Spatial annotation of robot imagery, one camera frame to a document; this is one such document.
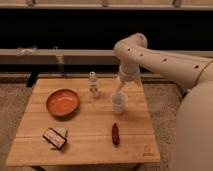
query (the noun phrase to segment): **small bottle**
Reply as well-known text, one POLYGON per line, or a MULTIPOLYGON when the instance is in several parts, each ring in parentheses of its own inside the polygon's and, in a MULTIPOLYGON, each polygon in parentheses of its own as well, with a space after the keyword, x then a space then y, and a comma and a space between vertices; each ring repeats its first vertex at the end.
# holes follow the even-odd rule
POLYGON ((89 73, 89 85, 90 85, 90 94, 93 98, 99 97, 99 91, 97 88, 97 78, 95 72, 89 73))

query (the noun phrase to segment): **red object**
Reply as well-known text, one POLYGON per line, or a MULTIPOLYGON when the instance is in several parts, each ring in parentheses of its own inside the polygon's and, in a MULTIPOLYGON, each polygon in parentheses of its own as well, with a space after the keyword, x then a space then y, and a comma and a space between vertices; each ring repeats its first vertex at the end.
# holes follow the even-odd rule
POLYGON ((49 113, 53 116, 66 116, 72 114, 79 106, 78 95, 68 89, 62 89, 51 94, 46 102, 49 113))

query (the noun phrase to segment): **logo on table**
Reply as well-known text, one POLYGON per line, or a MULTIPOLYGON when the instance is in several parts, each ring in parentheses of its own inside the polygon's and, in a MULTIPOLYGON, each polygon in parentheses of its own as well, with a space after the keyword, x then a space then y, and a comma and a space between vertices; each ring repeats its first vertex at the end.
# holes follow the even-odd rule
POLYGON ((151 149, 149 145, 144 145, 144 153, 143 156, 154 156, 153 153, 151 153, 151 149))

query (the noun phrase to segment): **bowl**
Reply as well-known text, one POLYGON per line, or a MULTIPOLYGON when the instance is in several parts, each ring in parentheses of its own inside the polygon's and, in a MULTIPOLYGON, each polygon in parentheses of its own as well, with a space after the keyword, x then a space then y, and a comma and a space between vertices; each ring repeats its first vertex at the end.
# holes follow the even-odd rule
POLYGON ((75 113, 79 103, 77 93, 69 89, 61 89, 48 97, 46 108, 53 116, 64 117, 75 113))

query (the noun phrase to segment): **table leg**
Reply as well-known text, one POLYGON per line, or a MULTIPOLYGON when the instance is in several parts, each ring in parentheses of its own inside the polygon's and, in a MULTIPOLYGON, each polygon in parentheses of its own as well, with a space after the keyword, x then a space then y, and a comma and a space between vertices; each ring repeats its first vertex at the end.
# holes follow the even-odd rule
POLYGON ((27 80, 27 85, 26 87, 32 87, 33 84, 36 82, 37 77, 38 77, 39 71, 33 71, 27 80))
POLYGON ((31 166, 33 169, 35 169, 36 171, 46 171, 44 168, 42 168, 41 166, 31 166))

